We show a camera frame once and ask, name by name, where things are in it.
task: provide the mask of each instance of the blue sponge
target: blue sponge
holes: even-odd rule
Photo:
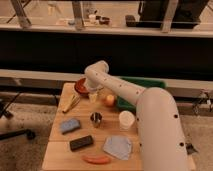
[[[75,118],[62,122],[60,124],[60,130],[62,134],[65,134],[67,132],[72,132],[80,127],[81,127],[80,121]]]

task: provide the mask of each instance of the green tray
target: green tray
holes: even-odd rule
[[[138,78],[138,77],[121,77],[121,79],[126,80],[128,82],[141,85],[143,87],[160,87],[165,89],[166,84],[164,81],[159,81],[159,80],[151,80],[151,79],[143,79],[143,78]],[[124,100],[123,98],[119,97],[117,98],[117,107],[120,110],[129,110],[131,112],[135,112],[136,108],[135,106],[131,105],[129,102]]]

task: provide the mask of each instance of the floor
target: floor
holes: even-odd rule
[[[16,94],[0,92],[0,97],[9,102]],[[24,135],[0,141],[0,171],[40,171],[57,110],[54,96],[22,93],[8,110],[14,117],[0,119],[0,133],[32,129],[37,136],[31,141]],[[212,171],[213,112],[202,108],[196,116],[190,104],[179,105],[179,111],[187,142],[198,150],[193,154],[197,171]]]

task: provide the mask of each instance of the toy hot dog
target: toy hot dog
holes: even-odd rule
[[[91,157],[83,155],[82,159],[91,164],[107,164],[110,163],[111,159],[108,156]]]

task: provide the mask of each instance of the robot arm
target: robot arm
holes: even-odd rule
[[[189,171],[185,137],[173,97],[164,89],[129,83],[107,74],[108,64],[99,61],[85,69],[88,91],[100,85],[136,106],[144,171]]]

